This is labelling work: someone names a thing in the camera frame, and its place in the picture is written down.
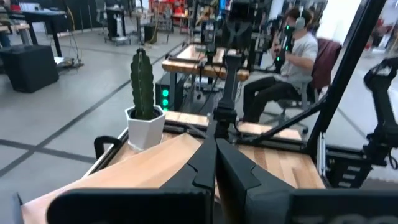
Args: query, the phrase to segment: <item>green light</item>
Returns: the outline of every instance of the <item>green light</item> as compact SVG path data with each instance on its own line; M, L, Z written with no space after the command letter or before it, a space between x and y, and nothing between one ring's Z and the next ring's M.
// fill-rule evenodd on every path
M162 95L163 95L164 97L168 96L168 95L169 95L169 91L168 91L168 90L163 90L163 91L162 91Z

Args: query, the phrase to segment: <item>cactus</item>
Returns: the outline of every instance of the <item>cactus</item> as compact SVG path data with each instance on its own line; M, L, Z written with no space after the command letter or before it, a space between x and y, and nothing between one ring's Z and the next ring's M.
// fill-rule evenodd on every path
M135 104L134 119L154 119L154 74L144 49L137 49L137 54L132 57L130 66L132 96Z

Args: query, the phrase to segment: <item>white hexagonal pot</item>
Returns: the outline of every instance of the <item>white hexagonal pot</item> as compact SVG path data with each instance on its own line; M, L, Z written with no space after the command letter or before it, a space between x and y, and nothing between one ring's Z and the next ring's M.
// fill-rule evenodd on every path
M136 151L143 151L162 141L165 113L160 106L154 106L154 109L158 116L150 121L132 119L130 114L134 111L134 107L124 111L129 128L128 143Z

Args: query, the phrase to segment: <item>black computer tower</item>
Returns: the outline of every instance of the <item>black computer tower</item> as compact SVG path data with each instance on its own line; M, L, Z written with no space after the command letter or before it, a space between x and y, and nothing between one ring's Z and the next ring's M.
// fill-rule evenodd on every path
M0 57L15 91L33 93L59 79L50 46L16 45L0 49Z

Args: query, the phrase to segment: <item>potted plant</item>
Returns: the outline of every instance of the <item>potted plant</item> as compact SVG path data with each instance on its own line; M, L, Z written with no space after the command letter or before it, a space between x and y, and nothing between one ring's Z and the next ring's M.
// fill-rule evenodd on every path
M154 74L145 50L137 49L132 57L131 86L134 106L125 110L129 130L129 145L142 151L162 140L165 113L154 105Z

